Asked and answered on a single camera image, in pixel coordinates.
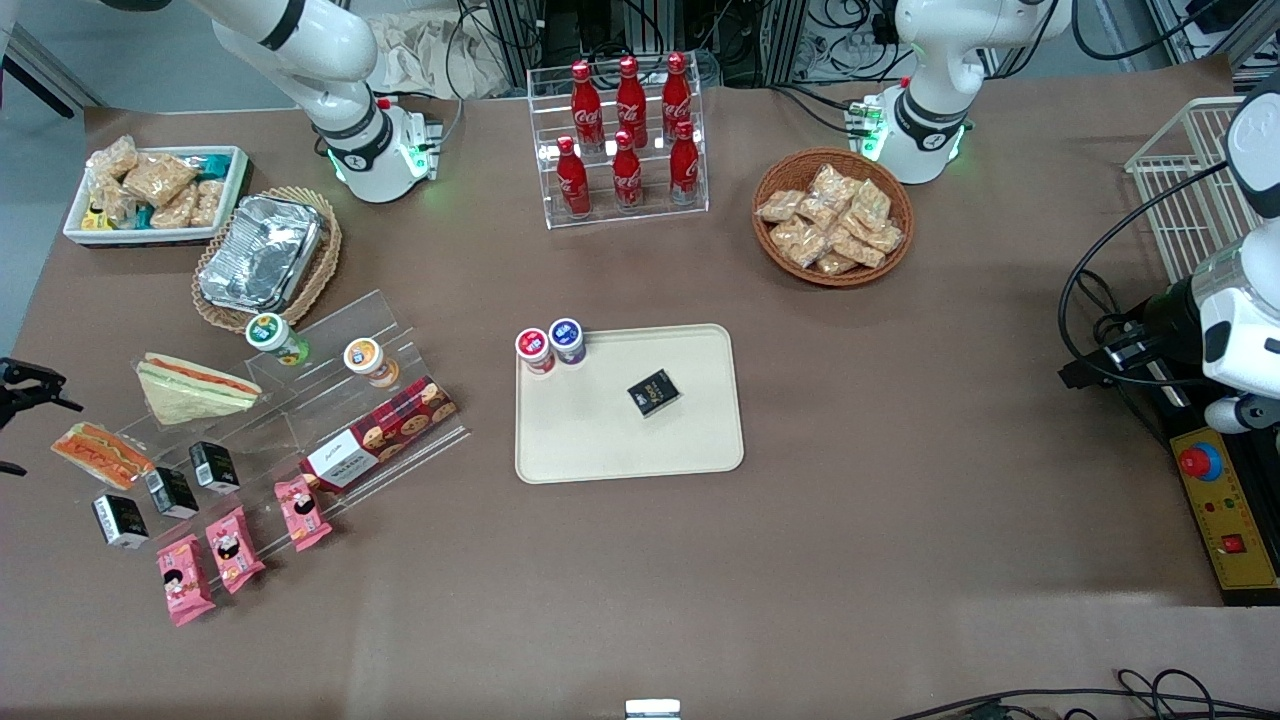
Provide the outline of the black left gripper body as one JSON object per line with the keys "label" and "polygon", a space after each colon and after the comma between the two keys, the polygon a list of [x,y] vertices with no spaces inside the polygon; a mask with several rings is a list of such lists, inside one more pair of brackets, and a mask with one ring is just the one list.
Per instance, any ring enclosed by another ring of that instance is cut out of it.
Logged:
{"label": "black left gripper body", "polygon": [[1203,332],[1192,279],[1170,284],[1130,310],[1138,324],[1140,363],[1134,382],[1143,386],[1211,386],[1202,370]]}

